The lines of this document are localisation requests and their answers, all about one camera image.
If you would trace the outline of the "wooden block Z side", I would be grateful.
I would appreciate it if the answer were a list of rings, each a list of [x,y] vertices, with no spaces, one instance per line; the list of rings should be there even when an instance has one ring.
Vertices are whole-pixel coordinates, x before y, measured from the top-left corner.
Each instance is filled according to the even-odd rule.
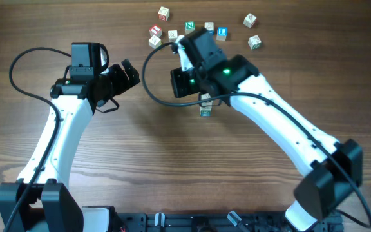
[[[209,99],[211,98],[211,96],[208,94],[208,93],[205,93],[205,94],[200,94],[199,95],[199,99],[202,101],[204,100],[204,102],[200,103],[200,107],[211,107],[213,105],[213,102],[210,101]]]

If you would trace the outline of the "wooden block blue side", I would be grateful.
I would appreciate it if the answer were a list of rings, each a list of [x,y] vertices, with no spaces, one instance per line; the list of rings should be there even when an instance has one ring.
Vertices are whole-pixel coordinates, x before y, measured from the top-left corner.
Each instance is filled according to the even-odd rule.
[[[211,109],[200,108],[200,116],[201,117],[210,117],[211,116]]]

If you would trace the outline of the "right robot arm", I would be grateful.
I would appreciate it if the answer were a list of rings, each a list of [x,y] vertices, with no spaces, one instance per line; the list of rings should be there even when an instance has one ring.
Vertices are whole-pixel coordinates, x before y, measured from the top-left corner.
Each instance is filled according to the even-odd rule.
[[[181,66],[171,72],[175,97],[208,93],[257,124],[290,158],[303,180],[285,217],[308,231],[362,183],[363,151],[340,143],[300,115],[244,56],[228,59],[206,30],[179,36],[174,51]]]

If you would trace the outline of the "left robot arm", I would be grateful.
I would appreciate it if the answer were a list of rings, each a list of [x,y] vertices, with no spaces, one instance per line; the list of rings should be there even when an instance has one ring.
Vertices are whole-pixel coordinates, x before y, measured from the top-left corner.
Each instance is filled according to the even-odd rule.
[[[109,65],[101,43],[72,43],[71,64],[50,88],[50,114],[15,182],[0,185],[5,231],[127,231],[113,206],[80,207],[69,191],[73,159],[95,112],[140,83],[128,59]]]

